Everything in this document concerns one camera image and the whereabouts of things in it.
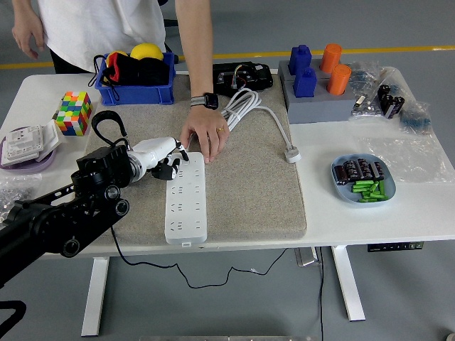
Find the person's left hand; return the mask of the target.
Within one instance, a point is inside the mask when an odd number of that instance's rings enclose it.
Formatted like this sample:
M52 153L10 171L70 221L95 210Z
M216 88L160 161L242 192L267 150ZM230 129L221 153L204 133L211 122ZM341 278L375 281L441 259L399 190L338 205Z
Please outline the person's left hand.
M190 108L181 131L180 141L185 148L188 148L194 134L198 137L205 163L210 163L225 148L230 130L218 110L198 105Z

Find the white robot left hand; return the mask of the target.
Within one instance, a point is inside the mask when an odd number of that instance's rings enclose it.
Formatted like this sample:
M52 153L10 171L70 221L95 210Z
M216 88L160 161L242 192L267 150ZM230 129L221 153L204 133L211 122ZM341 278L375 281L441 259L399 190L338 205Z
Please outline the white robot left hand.
M171 154L178 150L183 160L189 161L183 144L172 137L148 139L139 142L132 150L127 151L132 167L132 182L137 182L150 172L154 178L173 180L180 167L180 159L172 163Z

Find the person's right hand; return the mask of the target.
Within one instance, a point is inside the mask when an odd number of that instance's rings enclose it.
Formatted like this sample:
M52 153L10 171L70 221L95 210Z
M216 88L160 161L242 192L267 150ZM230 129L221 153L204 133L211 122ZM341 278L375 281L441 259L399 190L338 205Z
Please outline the person's right hand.
M13 37L19 49L33 60L38 59L38 51L44 49L43 25L32 11L14 15Z

